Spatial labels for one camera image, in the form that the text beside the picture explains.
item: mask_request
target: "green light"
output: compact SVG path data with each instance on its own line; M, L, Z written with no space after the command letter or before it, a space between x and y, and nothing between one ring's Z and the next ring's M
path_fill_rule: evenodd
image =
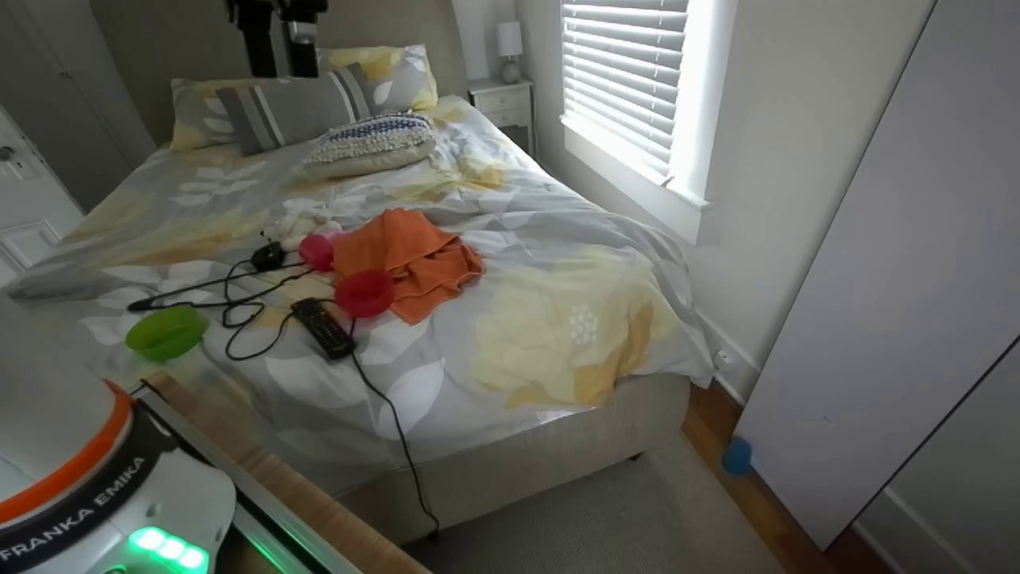
M139 549L159 549L162 543L165 543L165 533L153 528L130 533L130 545Z
M208 562L208 555L201 549L194 549L194 545L185 549L185 555L179 557L179 566L192 569L192 572L204 569L204 562Z
M129 537L129 543L148 555L150 562L162 562L169 572L208 572L211 553L201 545L192 545L189 539L179 539L159 528L140 528Z
M183 543L183 539L165 539L165 543L159 545L159 555L162 555L165 562L177 562L179 555L185 555L185 543Z

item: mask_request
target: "bed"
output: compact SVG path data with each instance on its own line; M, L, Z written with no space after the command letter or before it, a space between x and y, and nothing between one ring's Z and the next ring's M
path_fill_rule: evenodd
M94 10L158 140L179 138L174 76L247 76L241 33L221 2L94 0ZM126 347L144 319L129 314L133 300L221 279L264 236L294 252L309 234L352 234L413 211L475 249L481 273L422 321L384 314L354 336L364 369L402 411L442 528L676 434L690 384L710 377L676 242L544 177L463 99L450 0L334 0L320 45L429 47L442 99L418 116L433 138L422 159L309 180L304 166L329 138L252 157L237 140L162 146L9 297L62 331L65 352L99 377L130 385L169 369L194 391L247 410L289 467L380 533L413 543L433 524L416 500L390 410L364 390L352 361L326 361L300 325L286 325L294 300L333 297L333 273L237 282L237 293L280 283L261 297L264 314L241 343L244 352L267 347L252 361L227 357L233 331L217 325L217 314L183 357L153 363ZM221 286L201 286L174 300L217 297Z

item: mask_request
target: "headboard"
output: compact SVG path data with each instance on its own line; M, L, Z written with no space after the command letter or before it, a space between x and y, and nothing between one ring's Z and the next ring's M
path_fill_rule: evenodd
M174 76L250 76L247 43L227 24L225 0L94 0L94 13L144 124L159 144L174 131ZM320 45L429 45L440 93L466 93L450 0L333 0L320 18Z

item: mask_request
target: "green object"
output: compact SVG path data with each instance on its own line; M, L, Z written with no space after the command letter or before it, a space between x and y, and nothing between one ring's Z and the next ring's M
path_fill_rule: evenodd
M159 528L133 530L129 537L129 545L139 553L140 562L153 566L158 572L208 572L211 569L211 553Z
M174 361L183 357L189 347L194 347L204 336L208 321L198 310L192 305L169 305L158 310L153 317L140 319L126 346L148 357L148 361Z

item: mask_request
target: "pillow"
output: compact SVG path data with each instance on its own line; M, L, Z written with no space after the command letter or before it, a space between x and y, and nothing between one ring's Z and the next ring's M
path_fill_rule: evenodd
M372 117L362 66L217 91L247 157Z
M174 80L174 138L169 150L198 150L233 144L233 124L227 117L217 91L250 86L259 80Z
M433 123L422 116L372 117L329 131L298 168L300 182L354 180L422 163L436 146Z
M424 45L405 45L405 47L326 47L322 62L333 72L362 64L371 91L372 91L372 107L386 113L405 113L405 108L436 108L440 91L436 76L429 64L429 47Z

